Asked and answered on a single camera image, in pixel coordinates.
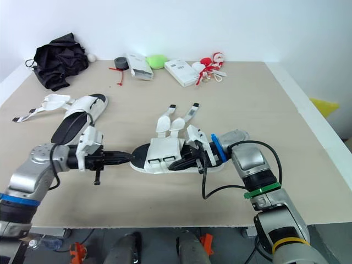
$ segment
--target white ball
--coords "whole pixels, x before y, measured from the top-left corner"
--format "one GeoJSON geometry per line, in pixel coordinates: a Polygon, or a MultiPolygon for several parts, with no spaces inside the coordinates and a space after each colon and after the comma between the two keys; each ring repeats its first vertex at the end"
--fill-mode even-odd
{"type": "Polygon", "coordinates": [[[195,62],[192,64],[192,68],[195,69],[198,73],[205,69],[205,65],[200,62],[195,62]]]}
{"type": "Polygon", "coordinates": [[[89,62],[95,62],[97,60],[97,57],[95,57],[95,55],[91,53],[87,55],[87,58],[89,62]]]}

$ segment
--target yellow object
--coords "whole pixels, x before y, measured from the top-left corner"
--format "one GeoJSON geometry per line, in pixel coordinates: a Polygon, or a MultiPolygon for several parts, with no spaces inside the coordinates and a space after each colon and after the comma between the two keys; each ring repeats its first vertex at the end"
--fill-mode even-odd
{"type": "Polygon", "coordinates": [[[278,246],[280,246],[282,243],[291,242],[291,241],[301,242],[302,244],[310,246],[310,244],[306,240],[304,240],[303,238],[295,238],[293,236],[289,237],[289,238],[281,238],[280,240],[276,241],[275,244],[273,245],[273,255],[274,255],[276,248],[278,246]]]}
{"type": "Polygon", "coordinates": [[[310,101],[312,101],[315,107],[318,108],[323,117],[328,117],[332,112],[340,107],[338,103],[329,103],[315,98],[310,98],[310,101]]]}

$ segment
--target blue ring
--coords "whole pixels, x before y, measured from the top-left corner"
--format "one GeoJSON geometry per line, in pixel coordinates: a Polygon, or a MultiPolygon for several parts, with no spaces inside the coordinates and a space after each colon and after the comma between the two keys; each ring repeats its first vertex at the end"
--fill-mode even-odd
{"type": "Polygon", "coordinates": [[[215,134],[211,134],[211,139],[213,140],[213,142],[215,143],[215,146],[216,146],[216,149],[219,151],[220,153],[220,157],[222,159],[222,162],[226,162],[227,159],[226,159],[226,156],[225,156],[225,152],[223,151],[219,141],[218,141],[218,138],[215,136],[215,134]]]}
{"type": "Polygon", "coordinates": [[[22,205],[31,205],[31,206],[38,206],[40,205],[40,202],[36,200],[30,200],[30,199],[24,199],[20,197],[15,197],[12,195],[7,195],[7,194],[0,194],[0,199],[8,202],[16,202],[18,204],[22,205]]]}

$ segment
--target green sponge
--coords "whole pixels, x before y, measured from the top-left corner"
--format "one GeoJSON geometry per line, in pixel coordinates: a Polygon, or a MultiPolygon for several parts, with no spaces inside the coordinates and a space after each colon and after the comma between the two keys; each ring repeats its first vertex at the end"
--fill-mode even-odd
{"type": "Polygon", "coordinates": [[[147,62],[152,69],[164,68],[164,63],[169,61],[164,55],[154,55],[147,57],[147,62]]]}

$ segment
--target white box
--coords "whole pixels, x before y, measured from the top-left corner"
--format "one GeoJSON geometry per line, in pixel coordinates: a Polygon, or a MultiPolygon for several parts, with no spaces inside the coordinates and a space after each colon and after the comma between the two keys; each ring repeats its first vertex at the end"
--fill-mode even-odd
{"type": "Polygon", "coordinates": [[[144,56],[137,53],[126,53],[126,59],[133,77],[147,81],[153,80],[153,71],[144,56]]]}
{"type": "Polygon", "coordinates": [[[187,87],[198,81],[199,73],[181,59],[165,62],[165,69],[183,86],[187,87]]]}

